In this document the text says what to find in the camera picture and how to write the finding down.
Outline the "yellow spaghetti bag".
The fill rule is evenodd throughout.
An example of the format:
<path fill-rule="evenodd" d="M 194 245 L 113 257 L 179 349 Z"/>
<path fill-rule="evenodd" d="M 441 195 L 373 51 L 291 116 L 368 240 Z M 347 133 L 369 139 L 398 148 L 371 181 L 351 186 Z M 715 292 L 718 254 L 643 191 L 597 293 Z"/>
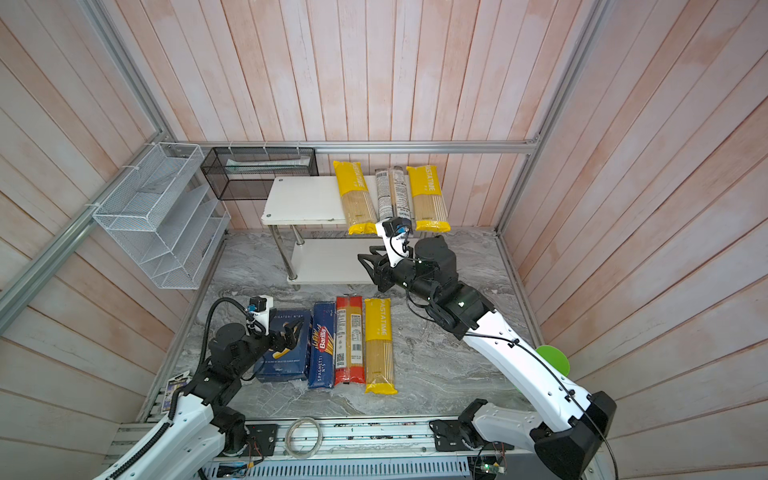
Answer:
<path fill-rule="evenodd" d="M 376 211 L 359 162 L 334 162 L 334 172 L 344 212 L 347 233 L 376 233 Z"/>
<path fill-rule="evenodd" d="M 435 165 L 407 167 L 417 231 L 444 233 L 451 230 L 448 212 Z"/>
<path fill-rule="evenodd" d="M 366 299 L 365 380 L 366 393 L 396 395 L 390 299 Z"/>

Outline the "red spaghetti bag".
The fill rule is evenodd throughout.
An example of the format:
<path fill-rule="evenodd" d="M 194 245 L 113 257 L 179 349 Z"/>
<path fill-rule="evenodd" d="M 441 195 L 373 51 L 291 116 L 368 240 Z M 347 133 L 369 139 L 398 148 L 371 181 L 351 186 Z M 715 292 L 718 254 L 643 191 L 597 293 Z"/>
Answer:
<path fill-rule="evenodd" d="M 365 383 L 363 299 L 336 299 L 335 384 Z"/>

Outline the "dark blue spaghetti bag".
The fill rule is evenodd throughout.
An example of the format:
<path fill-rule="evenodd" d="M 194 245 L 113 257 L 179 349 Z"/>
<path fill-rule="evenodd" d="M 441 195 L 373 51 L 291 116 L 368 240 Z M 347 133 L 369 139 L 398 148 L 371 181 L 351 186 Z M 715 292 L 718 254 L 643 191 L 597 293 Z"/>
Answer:
<path fill-rule="evenodd" d="M 405 171 L 401 166 L 389 169 L 378 169 L 375 172 L 377 187 L 378 220 L 381 226 L 377 227 L 377 233 L 394 237 L 398 230 L 396 227 L 385 227 L 386 222 L 395 218 L 401 218 L 406 223 L 413 225 L 413 213 L 410 206 L 410 194 Z"/>

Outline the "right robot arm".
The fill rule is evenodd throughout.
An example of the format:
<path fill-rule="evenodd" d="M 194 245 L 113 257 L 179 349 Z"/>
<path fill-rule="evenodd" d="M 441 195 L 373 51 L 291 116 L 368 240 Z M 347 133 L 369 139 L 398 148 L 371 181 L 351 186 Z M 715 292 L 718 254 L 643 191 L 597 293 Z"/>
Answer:
<path fill-rule="evenodd" d="M 560 479 L 579 479 L 607 436 L 617 405 L 604 391 L 590 393 L 558 372 L 503 318 L 480 291 L 460 280 L 455 253 L 441 236 L 414 248 L 399 235 L 357 259 L 382 293 L 400 287 L 420 298 L 418 315 L 483 355 L 535 411 L 525 415 L 474 400 L 438 437 L 476 450 L 495 444 L 534 453 Z"/>

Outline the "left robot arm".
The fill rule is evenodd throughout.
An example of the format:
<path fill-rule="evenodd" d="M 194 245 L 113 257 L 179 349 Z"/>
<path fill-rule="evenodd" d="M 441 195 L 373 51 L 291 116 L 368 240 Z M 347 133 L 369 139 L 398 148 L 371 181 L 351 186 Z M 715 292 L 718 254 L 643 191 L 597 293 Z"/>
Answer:
<path fill-rule="evenodd" d="M 252 446 L 245 416 L 229 407 L 248 380 L 246 374 L 269 351 L 291 351 L 306 343 L 306 321 L 279 330 L 270 296 L 247 306 L 230 297 L 208 310 L 197 369 L 173 392 L 169 409 L 149 433 L 107 468 L 100 479 L 190 479 L 215 457 L 237 455 Z"/>

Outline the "blue Barilla pasta box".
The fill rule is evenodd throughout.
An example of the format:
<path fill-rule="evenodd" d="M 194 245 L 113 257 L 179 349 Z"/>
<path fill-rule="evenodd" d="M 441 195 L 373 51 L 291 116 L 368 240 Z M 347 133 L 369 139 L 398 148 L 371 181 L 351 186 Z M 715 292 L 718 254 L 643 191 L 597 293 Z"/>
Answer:
<path fill-rule="evenodd" d="M 293 348 L 270 350 L 254 366 L 253 373 L 260 382 L 306 380 L 309 362 L 309 331 L 311 312 L 307 309 L 276 309 L 270 313 L 269 331 L 285 333 L 287 327 L 296 332 L 297 344 Z"/>

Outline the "white two-tier shelf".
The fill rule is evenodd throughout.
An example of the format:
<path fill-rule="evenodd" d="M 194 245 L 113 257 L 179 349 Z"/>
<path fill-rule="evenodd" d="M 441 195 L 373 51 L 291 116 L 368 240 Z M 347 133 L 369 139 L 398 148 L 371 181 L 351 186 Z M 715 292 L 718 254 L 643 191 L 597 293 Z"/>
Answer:
<path fill-rule="evenodd" d="M 338 184 L 334 176 L 282 177 L 271 189 L 263 221 L 272 234 L 279 226 L 329 224 L 347 230 Z M 409 236 L 409 246 L 414 249 Z M 337 239 L 299 238 L 291 257 L 280 250 L 288 281 L 300 284 L 373 284 L 357 255 L 379 250 L 387 255 L 375 234 L 347 235 Z"/>

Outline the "narrow blue Barilla spaghetti box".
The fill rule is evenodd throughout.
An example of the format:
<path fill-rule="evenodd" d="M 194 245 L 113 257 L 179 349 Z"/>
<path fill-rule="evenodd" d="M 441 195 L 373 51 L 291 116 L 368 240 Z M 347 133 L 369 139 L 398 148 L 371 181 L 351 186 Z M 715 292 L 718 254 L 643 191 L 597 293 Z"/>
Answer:
<path fill-rule="evenodd" d="M 335 384 L 334 347 L 336 304 L 318 302 L 313 307 L 310 331 L 308 387 L 330 389 Z"/>

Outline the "small printed card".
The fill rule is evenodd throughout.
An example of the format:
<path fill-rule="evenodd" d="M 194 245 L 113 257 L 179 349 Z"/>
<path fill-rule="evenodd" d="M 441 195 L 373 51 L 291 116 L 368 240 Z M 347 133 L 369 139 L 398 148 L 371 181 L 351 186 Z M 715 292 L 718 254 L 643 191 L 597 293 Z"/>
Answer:
<path fill-rule="evenodd" d="M 164 389 L 163 401 L 161 404 L 161 413 L 167 413 L 171 408 L 173 395 L 175 392 L 188 384 L 191 379 L 191 373 L 189 370 L 179 373 L 171 377 L 167 382 Z"/>

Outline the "black mesh basket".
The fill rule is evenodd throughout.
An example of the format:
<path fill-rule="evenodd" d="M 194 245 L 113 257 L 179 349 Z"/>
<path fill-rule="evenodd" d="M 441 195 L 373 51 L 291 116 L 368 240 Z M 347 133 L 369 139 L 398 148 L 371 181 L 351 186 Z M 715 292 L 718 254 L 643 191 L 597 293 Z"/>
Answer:
<path fill-rule="evenodd" d="M 319 175 L 315 150 L 303 147 L 214 147 L 201 171 L 223 201 L 266 201 L 278 178 Z"/>

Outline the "green funnel cup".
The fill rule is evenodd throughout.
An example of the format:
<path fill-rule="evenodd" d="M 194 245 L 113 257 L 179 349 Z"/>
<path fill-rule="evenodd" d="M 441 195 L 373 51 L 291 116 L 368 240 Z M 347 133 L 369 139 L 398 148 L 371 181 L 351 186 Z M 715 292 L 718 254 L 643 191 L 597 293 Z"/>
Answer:
<path fill-rule="evenodd" d="M 536 352 L 561 375 L 568 376 L 570 374 L 570 362 L 567 356 L 558 348 L 552 345 L 541 345 L 536 348 Z"/>

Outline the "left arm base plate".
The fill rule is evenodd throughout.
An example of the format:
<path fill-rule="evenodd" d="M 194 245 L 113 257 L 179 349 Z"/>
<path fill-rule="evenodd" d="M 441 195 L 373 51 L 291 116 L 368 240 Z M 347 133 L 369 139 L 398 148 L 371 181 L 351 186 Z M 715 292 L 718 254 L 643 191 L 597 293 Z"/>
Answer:
<path fill-rule="evenodd" d="M 223 456 L 272 456 L 277 440 L 277 424 L 239 424 L 225 433 Z"/>

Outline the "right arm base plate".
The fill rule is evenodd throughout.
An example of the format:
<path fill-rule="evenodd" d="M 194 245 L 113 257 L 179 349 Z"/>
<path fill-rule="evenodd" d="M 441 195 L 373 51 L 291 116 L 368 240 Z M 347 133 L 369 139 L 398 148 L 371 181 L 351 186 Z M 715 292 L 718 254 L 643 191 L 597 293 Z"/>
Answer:
<path fill-rule="evenodd" d="M 480 447 L 480 437 L 470 422 L 438 419 L 430 421 L 429 428 L 438 452 L 470 451 Z"/>

